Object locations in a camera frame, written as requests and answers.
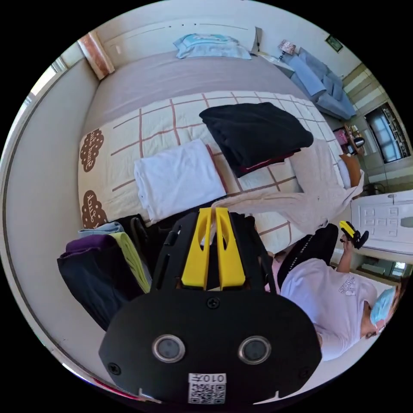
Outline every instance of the white blanket with brown grid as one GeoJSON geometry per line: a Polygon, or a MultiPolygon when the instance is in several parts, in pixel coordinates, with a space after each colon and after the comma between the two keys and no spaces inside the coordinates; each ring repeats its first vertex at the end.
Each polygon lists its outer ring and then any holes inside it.
{"type": "MultiPolygon", "coordinates": [[[[337,167],[342,150],[325,119],[310,101],[269,92],[198,93],[152,103],[82,138],[78,190],[83,227],[94,228],[138,213],[150,225],[148,212],[138,198],[134,161],[194,139],[201,139],[211,148],[230,197],[269,188],[283,193],[301,192],[290,159],[237,179],[199,117],[200,112],[211,106],[260,102],[271,102],[290,112],[313,134],[314,139],[328,143],[335,175],[339,185],[344,187],[337,167]]],[[[272,210],[254,213],[254,216],[261,239],[270,251],[282,250],[305,235],[279,212],[272,210]]]]}

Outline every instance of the blue face mask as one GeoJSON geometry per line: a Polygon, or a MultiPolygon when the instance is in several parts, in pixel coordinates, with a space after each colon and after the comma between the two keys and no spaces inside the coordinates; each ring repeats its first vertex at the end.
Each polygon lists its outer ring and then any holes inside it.
{"type": "Polygon", "coordinates": [[[370,321],[375,327],[380,320],[386,320],[390,312],[391,304],[395,297],[396,287],[384,290],[374,303],[370,313],[370,321]]]}

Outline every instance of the table lamp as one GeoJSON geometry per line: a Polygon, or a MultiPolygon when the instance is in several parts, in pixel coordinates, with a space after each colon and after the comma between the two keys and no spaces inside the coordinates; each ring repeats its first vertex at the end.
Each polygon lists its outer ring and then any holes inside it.
{"type": "Polygon", "coordinates": [[[280,45],[278,46],[279,49],[281,49],[282,54],[281,56],[278,58],[278,61],[282,61],[283,57],[286,53],[288,53],[289,55],[294,54],[294,50],[296,49],[295,44],[292,44],[291,42],[287,41],[287,40],[283,40],[280,45]]]}

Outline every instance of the picture frame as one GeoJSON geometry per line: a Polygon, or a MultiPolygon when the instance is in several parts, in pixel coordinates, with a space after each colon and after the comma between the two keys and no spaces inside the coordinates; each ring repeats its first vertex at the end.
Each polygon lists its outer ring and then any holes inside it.
{"type": "Polygon", "coordinates": [[[338,53],[342,48],[343,45],[331,34],[326,39],[326,42],[338,53]]]}

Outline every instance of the person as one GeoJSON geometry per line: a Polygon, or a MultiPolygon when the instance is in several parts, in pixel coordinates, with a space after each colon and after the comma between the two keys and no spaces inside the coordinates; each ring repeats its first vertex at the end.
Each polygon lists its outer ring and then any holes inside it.
{"type": "Polygon", "coordinates": [[[404,293],[406,280],[377,297],[371,282],[350,273],[353,245],[342,237],[344,252],[336,270],[330,266],[338,228],[328,224],[297,242],[289,253],[274,256],[277,292],[311,319],[324,361],[341,356],[361,338],[379,334],[404,293]]]}

